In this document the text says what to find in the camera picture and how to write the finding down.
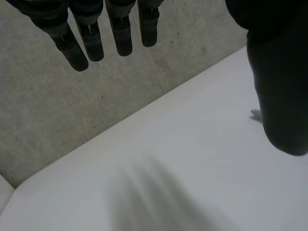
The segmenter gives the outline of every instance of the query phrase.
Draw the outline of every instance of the white surface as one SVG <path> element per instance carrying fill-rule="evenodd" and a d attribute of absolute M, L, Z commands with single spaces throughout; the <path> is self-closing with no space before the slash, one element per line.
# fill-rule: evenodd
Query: white surface
<path fill-rule="evenodd" d="M 262 125 L 245 49 L 176 88 L 22 184 L 1 231 L 109 230 L 113 170 L 145 154 L 200 206 L 239 231 L 306 231 L 308 156 L 276 150 Z"/>
<path fill-rule="evenodd" d="M 13 187 L 0 175 L 0 215 L 13 192 Z"/>

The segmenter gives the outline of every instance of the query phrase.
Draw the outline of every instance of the concrete wall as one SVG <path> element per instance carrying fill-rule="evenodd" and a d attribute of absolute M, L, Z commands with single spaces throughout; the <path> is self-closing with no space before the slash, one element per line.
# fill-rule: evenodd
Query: concrete wall
<path fill-rule="evenodd" d="M 116 53 L 104 9 L 105 58 L 74 71 L 49 36 L 0 2 L 0 174 L 14 187 L 245 45 L 224 0 L 166 0 L 155 47 Z M 69 23 L 80 43 L 74 19 Z"/>

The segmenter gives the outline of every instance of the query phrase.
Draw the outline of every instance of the gray concrete wall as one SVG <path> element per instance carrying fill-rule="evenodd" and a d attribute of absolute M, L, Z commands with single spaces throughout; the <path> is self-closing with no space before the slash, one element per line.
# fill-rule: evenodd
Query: gray concrete wall
<path fill-rule="evenodd" d="M 155 47 L 141 44 L 130 15 L 133 54 L 120 57 L 106 11 L 105 58 L 78 73 L 49 36 L 0 2 L 0 174 L 14 187 L 245 45 L 224 0 L 166 0 Z M 77 27 L 69 23 L 79 43 Z"/>

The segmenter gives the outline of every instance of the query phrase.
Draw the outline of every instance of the black rubber fingertip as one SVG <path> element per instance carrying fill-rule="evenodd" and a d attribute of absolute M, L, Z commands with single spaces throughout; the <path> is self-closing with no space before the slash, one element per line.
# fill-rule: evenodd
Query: black rubber fingertip
<path fill-rule="evenodd" d="M 129 56 L 133 52 L 131 39 L 115 42 L 116 50 L 120 56 Z"/>
<path fill-rule="evenodd" d="M 89 63 L 84 54 L 78 54 L 67 58 L 68 62 L 71 64 L 72 68 L 76 71 L 84 71 L 89 67 Z"/>
<path fill-rule="evenodd" d="M 99 44 L 97 46 L 87 47 L 87 54 L 92 62 L 98 62 L 102 60 L 104 58 L 104 51 L 102 44 Z"/>
<path fill-rule="evenodd" d="M 157 43 L 157 30 L 143 31 L 141 35 L 142 44 L 145 47 L 152 47 Z"/>

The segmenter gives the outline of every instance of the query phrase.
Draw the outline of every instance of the robotic hand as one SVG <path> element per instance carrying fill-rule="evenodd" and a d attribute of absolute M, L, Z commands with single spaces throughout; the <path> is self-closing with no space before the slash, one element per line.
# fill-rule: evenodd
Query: robotic hand
<path fill-rule="evenodd" d="M 103 0 L 7 0 L 22 14 L 50 35 L 56 47 L 63 53 L 76 71 L 88 68 L 88 60 L 71 31 L 68 7 L 71 9 L 88 57 L 97 62 L 103 59 L 103 45 L 98 26 L 98 17 L 103 10 Z M 138 0 L 141 39 L 145 47 L 157 42 L 158 7 L 164 0 Z M 132 53 L 129 13 L 136 0 L 105 0 L 115 39 L 121 56 Z"/>

